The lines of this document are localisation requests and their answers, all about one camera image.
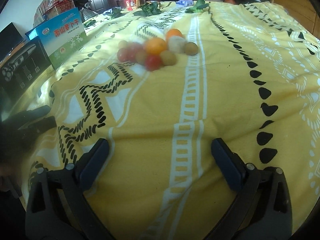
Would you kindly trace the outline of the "green leafy vegetable centre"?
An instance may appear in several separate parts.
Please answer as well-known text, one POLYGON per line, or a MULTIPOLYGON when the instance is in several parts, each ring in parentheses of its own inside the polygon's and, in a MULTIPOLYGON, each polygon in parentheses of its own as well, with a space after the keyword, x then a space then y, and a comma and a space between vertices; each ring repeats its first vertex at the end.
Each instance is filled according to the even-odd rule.
POLYGON ((137 10, 134 11, 134 16, 143 16, 149 17, 153 15, 159 15, 162 11, 160 10, 160 3, 157 1, 146 2, 143 5, 140 5, 137 10))

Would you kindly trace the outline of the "blue white small packet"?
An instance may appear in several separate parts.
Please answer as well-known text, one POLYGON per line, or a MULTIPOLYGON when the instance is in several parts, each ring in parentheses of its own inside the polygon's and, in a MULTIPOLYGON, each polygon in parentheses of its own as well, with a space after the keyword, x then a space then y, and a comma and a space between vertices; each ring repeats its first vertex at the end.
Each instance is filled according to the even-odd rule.
POLYGON ((193 0, 178 0, 176 1, 176 4, 183 7, 190 7, 193 6, 194 2, 193 0))

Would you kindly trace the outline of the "cardboard boxes stack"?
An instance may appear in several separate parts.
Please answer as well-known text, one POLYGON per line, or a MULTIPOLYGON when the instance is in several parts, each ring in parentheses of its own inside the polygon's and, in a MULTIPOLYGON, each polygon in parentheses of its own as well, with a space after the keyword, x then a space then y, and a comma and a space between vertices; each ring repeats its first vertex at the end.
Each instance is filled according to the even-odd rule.
POLYGON ((73 0, 43 0, 36 9, 33 27, 74 7, 73 0))

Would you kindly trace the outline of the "green leafy vegetable right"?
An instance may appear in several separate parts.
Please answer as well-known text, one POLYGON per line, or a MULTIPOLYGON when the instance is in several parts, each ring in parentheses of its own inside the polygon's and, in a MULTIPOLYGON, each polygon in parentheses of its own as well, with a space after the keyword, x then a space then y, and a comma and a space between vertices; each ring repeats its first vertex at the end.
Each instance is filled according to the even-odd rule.
POLYGON ((193 14, 203 12, 204 9, 209 7, 209 4, 205 2, 205 0, 197 0, 195 5, 189 7, 185 10, 185 13, 193 14))

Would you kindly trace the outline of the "red instant noodle cup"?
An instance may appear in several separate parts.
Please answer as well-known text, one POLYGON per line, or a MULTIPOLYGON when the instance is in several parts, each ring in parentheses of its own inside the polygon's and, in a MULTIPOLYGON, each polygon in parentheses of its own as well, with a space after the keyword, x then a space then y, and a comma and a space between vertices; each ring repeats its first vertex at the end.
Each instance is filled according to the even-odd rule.
POLYGON ((140 7, 140 0, 125 0, 125 5, 128 11, 133 11, 140 7))

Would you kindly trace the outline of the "black product box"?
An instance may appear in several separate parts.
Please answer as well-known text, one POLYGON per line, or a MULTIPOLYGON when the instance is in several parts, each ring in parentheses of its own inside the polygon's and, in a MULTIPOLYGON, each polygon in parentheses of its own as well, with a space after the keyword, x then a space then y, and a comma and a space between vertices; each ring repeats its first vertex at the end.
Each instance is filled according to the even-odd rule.
POLYGON ((37 36, 19 49, 1 67, 1 88, 11 103, 16 103, 24 92, 52 63, 37 36))

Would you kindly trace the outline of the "green leafy vegetable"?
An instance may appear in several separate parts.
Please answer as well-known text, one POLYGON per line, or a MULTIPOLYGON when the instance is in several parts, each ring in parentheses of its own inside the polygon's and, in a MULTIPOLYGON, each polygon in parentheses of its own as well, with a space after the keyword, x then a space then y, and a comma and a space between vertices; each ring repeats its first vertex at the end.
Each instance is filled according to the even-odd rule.
POLYGON ((193 14, 203 12, 204 9, 209 7, 209 4, 205 2, 205 0, 197 0, 195 5, 189 7, 185 10, 185 13, 193 14))
POLYGON ((157 1, 146 2, 143 5, 140 5, 137 10, 134 11, 134 16, 143 16, 149 17, 153 15, 159 15, 162 11, 160 10, 160 3, 157 1))
POLYGON ((122 17, 125 14, 122 13, 122 8, 121 7, 113 7, 113 8, 108 9, 106 11, 106 15, 109 16, 112 19, 115 19, 115 18, 122 17))

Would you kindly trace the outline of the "large orange left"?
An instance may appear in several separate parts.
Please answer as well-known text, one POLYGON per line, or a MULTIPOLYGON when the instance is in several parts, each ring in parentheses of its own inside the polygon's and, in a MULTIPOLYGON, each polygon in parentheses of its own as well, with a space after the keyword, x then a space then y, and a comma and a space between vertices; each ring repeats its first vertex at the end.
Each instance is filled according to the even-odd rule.
POLYGON ((161 52, 167 50, 167 43, 164 39, 154 37, 144 43, 144 50, 152 55, 159 55, 161 52))

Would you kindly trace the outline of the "yellow patterned bed sheet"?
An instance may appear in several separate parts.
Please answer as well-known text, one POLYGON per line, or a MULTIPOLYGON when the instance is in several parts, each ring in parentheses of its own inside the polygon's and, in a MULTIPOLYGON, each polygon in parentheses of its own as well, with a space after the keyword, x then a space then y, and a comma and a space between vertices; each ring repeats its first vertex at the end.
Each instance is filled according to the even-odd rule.
POLYGON ((161 9, 103 21, 43 84, 34 105, 50 105, 56 128, 23 163, 22 201, 39 168, 59 170, 105 138, 110 156, 85 196, 114 236, 202 239, 235 196, 210 153, 222 138, 243 161, 284 171, 298 230, 319 200, 319 39, 271 3, 161 9), (199 53, 169 51, 169 29, 199 53), (167 50, 151 72, 154 37, 167 50), (120 62, 129 42, 143 49, 120 62))

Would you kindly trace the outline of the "green leafy vegetable left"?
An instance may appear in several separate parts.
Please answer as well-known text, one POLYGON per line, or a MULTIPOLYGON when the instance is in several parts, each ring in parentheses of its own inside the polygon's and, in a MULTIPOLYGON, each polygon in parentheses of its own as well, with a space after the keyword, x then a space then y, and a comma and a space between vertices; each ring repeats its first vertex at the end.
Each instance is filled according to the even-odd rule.
POLYGON ((113 7, 113 8, 108 9, 106 11, 106 15, 109 16, 112 19, 115 19, 115 18, 122 17, 125 14, 122 13, 122 8, 121 7, 113 7))

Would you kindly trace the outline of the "brown longan fruit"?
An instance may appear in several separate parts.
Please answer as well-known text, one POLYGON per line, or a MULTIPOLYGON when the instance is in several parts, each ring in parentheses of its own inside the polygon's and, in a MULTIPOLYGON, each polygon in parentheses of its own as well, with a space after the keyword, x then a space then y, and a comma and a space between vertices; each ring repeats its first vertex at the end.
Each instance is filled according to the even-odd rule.
POLYGON ((184 53, 189 56, 194 56, 199 53, 199 47, 194 42, 187 42, 184 45, 184 53))

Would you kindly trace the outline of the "small orange back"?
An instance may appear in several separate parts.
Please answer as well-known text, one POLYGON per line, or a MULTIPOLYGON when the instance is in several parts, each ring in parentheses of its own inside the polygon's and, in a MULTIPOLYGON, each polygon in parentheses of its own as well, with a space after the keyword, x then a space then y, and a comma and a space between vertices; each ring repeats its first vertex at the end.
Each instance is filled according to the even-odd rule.
POLYGON ((169 29, 165 34, 165 39, 168 41, 171 37, 184 37, 178 29, 169 29))

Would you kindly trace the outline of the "wooden headboard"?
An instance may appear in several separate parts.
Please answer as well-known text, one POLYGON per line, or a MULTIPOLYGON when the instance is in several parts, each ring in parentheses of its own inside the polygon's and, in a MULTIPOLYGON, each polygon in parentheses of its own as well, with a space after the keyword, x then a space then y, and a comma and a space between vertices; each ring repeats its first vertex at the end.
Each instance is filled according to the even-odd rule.
POLYGON ((319 38, 319 16, 310 0, 270 0, 284 7, 289 15, 297 20, 315 37, 319 38))

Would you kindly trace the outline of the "blue green radish box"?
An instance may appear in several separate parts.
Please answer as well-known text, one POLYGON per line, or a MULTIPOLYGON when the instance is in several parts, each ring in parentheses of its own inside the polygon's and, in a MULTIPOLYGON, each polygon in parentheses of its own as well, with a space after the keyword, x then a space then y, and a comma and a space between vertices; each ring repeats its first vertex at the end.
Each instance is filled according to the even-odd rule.
POLYGON ((25 33, 32 40, 39 37, 53 65, 59 68, 88 41, 80 12, 73 8, 47 20, 25 33))

